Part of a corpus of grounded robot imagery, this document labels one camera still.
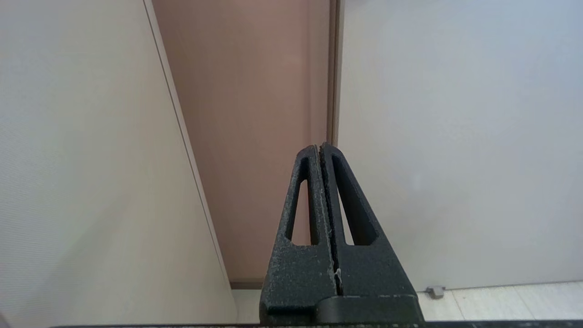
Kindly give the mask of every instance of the white floor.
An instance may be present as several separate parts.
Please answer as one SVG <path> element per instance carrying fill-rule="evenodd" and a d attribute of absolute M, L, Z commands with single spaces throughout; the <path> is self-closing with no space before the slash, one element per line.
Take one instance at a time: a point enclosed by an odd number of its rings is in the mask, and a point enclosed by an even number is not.
<path fill-rule="evenodd" d="M 259 290 L 234 290 L 239 323 L 259 322 Z M 427 321 L 583 319 L 583 282 L 458 289 L 433 300 L 419 293 Z"/>

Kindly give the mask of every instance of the white wall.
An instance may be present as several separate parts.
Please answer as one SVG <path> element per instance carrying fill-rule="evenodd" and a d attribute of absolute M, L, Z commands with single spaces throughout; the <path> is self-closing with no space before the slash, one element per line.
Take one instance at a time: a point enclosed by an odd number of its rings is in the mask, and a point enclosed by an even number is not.
<path fill-rule="evenodd" d="M 0 2 L 0 312 L 232 322 L 142 1 Z"/>
<path fill-rule="evenodd" d="M 582 18 L 346 1 L 338 143 L 417 289 L 583 279 Z"/>

